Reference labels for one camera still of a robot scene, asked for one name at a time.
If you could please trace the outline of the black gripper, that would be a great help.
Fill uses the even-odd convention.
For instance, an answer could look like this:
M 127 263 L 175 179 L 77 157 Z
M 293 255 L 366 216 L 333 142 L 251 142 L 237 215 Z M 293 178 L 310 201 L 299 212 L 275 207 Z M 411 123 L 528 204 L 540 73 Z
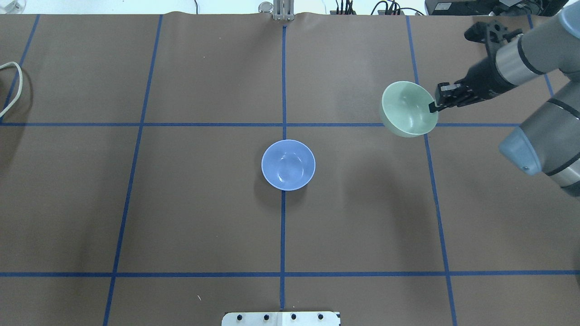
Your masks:
M 438 83 L 429 112 L 438 113 L 451 107 L 488 101 L 514 88 L 516 85 L 501 76 L 494 58 L 487 57 L 472 66 L 462 80 Z

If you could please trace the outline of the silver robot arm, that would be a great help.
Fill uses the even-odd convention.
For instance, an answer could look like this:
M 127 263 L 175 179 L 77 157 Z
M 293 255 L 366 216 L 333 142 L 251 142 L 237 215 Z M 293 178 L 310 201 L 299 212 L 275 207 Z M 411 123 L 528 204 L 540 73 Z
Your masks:
M 533 81 L 547 97 L 504 138 L 499 152 L 529 176 L 543 174 L 579 198 L 579 2 L 528 30 L 498 20 L 475 21 L 464 38 L 485 56 L 464 77 L 439 83 L 429 112 L 491 101 Z

